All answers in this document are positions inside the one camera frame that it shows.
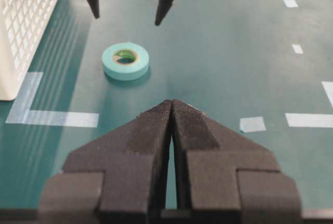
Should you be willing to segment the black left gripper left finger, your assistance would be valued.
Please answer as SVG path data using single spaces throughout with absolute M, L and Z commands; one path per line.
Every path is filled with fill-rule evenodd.
M 47 180 L 39 223 L 147 223 L 165 205 L 171 100 L 73 150 Z

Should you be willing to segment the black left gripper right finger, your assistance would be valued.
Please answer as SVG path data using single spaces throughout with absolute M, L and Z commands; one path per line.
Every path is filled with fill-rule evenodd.
M 295 181 L 273 152 L 172 102 L 177 205 L 206 223 L 301 223 Z

